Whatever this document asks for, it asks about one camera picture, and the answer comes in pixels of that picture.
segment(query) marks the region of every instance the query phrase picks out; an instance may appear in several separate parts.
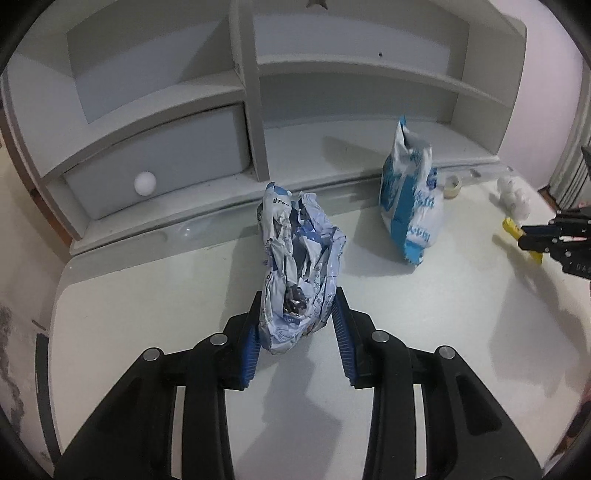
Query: metal screw head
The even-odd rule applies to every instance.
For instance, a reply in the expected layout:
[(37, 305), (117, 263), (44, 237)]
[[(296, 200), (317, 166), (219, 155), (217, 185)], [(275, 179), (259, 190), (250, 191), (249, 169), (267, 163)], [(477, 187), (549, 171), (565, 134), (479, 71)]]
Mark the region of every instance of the metal screw head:
[(157, 348), (148, 348), (142, 356), (147, 362), (153, 362), (160, 356), (160, 350)]
[(384, 332), (383, 330), (376, 330), (374, 333), (371, 334), (371, 339), (374, 342), (378, 343), (386, 343), (389, 338), (390, 335), (388, 334), (388, 332)]
[(228, 337), (223, 333), (214, 333), (210, 338), (209, 341), (212, 345), (225, 345), (228, 341)]
[(439, 355), (441, 355), (443, 358), (451, 360), (456, 356), (456, 351), (452, 347), (446, 345), (439, 349)]

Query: curtain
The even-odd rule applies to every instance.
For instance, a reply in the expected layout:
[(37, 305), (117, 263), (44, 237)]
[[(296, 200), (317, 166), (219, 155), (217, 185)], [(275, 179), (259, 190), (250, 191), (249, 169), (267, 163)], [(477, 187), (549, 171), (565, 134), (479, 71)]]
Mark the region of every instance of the curtain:
[(591, 181), (581, 147), (591, 144), (591, 70), (583, 66), (583, 80), (573, 127), (558, 166), (550, 179), (550, 194), (562, 209), (591, 202)]

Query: white plastic bag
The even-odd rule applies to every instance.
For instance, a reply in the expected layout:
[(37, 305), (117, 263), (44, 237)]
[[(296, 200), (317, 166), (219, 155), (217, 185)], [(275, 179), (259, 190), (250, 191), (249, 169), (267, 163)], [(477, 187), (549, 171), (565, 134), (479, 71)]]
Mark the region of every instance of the white plastic bag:
[(274, 183), (257, 211), (267, 253), (259, 335), (271, 353), (284, 353), (326, 325), (346, 237), (316, 203)]
[(390, 237), (414, 265), (435, 243), (443, 223), (443, 192), (431, 144), (413, 134), (400, 119), (392, 153), (384, 162), (379, 205)]

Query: shelf compartment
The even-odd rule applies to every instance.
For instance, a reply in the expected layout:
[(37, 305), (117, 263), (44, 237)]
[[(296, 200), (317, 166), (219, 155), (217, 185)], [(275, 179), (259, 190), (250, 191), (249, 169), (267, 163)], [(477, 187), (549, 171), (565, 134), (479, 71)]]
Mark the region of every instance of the shelf compartment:
[(264, 55), (258, 57), (258, 64), (260, 76), (289, 73), (348, 73), (379, 76), (422, 83), (504, 105), (498, 98), (461, 80), (381, 59), (323, 54)]

